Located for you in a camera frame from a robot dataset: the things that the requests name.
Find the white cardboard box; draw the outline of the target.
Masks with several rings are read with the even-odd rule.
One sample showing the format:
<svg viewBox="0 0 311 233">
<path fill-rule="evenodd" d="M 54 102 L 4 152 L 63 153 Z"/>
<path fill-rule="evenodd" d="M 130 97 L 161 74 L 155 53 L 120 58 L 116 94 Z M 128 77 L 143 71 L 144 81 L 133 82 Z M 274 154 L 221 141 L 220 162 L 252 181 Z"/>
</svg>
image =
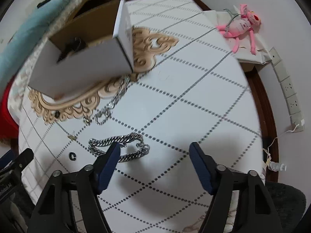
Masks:
<svg viewBox="0 0 311 233">
<path fill-rule="evenodd" d="M 75 37 L 87 48 L 58 62 Z M 114 0 L 74 18 L 44 44 L 28 86 L 56 99 L 134 71 L 132 24 L 125 0 Z"/>
</svg>

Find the black watch band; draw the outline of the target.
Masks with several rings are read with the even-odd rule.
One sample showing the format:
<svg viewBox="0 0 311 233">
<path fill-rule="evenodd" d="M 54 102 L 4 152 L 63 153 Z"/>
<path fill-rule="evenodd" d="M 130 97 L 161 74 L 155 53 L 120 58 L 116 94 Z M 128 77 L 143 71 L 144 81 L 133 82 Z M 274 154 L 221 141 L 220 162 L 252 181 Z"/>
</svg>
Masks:
<svg viewBox="0 0 311 233">
<path fill-rule="evenodd" d="M 61 52 L 58 62 L 72 56 L 73 54 L 87 48 L 87 43 L 80 37 L 75 37 L 71 42 L 65 45 L 65 49 Z"/>
</svg>

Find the small gold pendant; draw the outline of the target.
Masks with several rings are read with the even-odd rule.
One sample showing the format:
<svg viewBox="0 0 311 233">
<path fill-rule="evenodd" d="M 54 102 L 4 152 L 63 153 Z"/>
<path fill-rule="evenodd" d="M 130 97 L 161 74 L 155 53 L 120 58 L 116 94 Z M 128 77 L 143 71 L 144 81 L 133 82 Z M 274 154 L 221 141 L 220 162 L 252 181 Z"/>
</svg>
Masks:
<svg viewBox="0 0 311 233">
<path fill-rule="evenodd" d="M 67 136 L 71 141 L 75 141 L 77 139 L 77 136 L 76 135 L 72 135 L 72 134 L 69 134 Z"/>
</svg>

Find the red blanket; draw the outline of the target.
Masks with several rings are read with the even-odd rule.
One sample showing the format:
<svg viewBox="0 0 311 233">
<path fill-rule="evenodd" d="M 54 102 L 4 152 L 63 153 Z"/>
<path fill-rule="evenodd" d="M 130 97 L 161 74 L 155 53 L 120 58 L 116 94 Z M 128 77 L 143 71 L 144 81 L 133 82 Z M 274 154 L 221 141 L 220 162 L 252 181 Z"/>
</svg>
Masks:
<svg viewBox="0 0 311 233">
<path fill-rule="evenodd" d="M 18 124 L 12 118 L 8 111 L 8 95 L 12 87 L 14 77 L 6 86 L 3 96 L 1 98 L 1 112 L 0 112 L 0 135 L 1 139 L 17 139 L 18 138 Z"/>
</svg>

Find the white diamond pattern tablecloth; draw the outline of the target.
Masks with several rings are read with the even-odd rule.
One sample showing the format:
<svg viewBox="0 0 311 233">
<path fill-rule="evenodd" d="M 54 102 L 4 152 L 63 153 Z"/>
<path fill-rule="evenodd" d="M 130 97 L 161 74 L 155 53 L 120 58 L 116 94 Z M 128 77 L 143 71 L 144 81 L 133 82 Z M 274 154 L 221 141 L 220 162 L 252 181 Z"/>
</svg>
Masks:
<svg viewBox="0 0 311 233">
<path fill-rule="evenodd" d="M 262 173 L 252 92 L 230 47 L 193 0 L 134 0 L 127 7 L 142 73 L 109 119 L 95 115 L 118 82 L 59 102 L 22 86 L 18 145 L 34 151 L 22 181 L 37 202 L 52 172 L 78 171 L 95 161 L 90 139 L 134 132 L 149 153 L 118 163 L 99 196 L 112 231 L 197 232 L 211 196 L 198 180 L 189 145 L 198 142 L 227 167 Z"/>
</svg>

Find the white folded cloth stack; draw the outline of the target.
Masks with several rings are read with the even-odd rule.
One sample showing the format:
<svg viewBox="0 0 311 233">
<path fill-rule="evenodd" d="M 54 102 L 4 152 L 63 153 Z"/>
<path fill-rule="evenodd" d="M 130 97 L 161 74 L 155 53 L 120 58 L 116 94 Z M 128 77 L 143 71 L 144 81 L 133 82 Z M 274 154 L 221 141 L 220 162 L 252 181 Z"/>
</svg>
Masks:
<svg viewBox="0 0 311 233">
<path fill-rule="evenodd" d="M 233 17 L 230 12 L 217 12 L 216 10 L 206 10 L 204 15 L 213 23 L 215 26 L 227 24 Z M 239 48 L 235 57 L 242 63 L 251 63 L 257 65 L 267 64 L 272 60 L 272 57 L 266 47 L 266 44 L 258 33 L 254 33 L 256 55 L 253 55 L 251 49 L 251 38 L 249 33 L 244 33 L 239 36 Z"/>
</svg>

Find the pink panther plush toy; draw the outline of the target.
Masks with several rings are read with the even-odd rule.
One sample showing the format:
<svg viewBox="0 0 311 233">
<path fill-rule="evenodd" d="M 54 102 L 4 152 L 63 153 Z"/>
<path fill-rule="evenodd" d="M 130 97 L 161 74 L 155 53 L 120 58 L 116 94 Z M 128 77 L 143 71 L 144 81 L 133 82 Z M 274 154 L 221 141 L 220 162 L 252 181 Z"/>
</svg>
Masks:
<svg viewBox="0 0 311 233">
<path fill-rule="evenodd" d="M 248 33 L 250 36 L 250 52 L 256 55 L 256 43 L 254 29 L 261 25 L 261 19 L 254 11 L 248 9 L 247 4 L 240 4 L 240 13 L 233 16 L 230 21 L 224 25 L 218 25 L 217 30 L 224 38 L 234 38 L 235 45 L 232 48 L 233 53 L 239 49 L 239 36 Z"/>
</svg>

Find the white wall socket strip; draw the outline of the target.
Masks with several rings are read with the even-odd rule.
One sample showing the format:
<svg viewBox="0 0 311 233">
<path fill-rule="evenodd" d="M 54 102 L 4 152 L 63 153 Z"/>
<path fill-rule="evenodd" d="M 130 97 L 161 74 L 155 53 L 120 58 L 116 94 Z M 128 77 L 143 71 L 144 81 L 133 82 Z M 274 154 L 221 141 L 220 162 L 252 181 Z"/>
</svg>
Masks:
<svg viewBox="0 0 311 233">
<path fill-rule="evenodd" d="M 292 79 L 281 59 L 276 48 L 272 47 L 268 52 L 273 71 L 277 77 L 279 85 L 286 101 L 290 122 L 293 127 L 293 133 L 304 131 L 305 120 L 301 112 L 297 93 L 294 89 Z"/>
</svg>

